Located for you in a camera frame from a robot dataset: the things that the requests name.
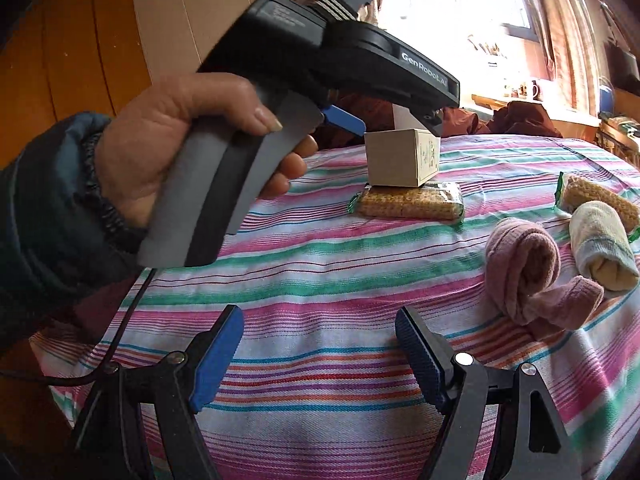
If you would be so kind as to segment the person's left forearm sleeve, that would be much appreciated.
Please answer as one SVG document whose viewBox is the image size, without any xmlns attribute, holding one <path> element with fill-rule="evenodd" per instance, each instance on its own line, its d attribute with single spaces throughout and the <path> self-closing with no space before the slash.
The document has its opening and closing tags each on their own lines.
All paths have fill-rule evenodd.
<svg viewBox="0 0 640 480">
<path fill-rule="evenodd" d="M 1 171 L 1 348 L 137 271 L 144 232 L 101 190 L 94 154 L 110 118 L 79 113 Z"/>
</svg>

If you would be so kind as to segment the person's left hand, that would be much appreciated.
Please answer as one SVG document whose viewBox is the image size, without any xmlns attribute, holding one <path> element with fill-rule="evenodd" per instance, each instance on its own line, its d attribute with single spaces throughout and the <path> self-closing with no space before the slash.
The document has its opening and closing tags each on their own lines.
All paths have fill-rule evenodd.
<svg viewBox="0 0 640 480">
<path fill-rule="evenodd" d="M 152 84 L 105 128 L 94 152 L 102 196 L 134 228 L 145 228 L 191 122 L 221 116 L 254 136 L 283 129 L 253 85 L 232 74 L 187 74 Z"/>
</svg>

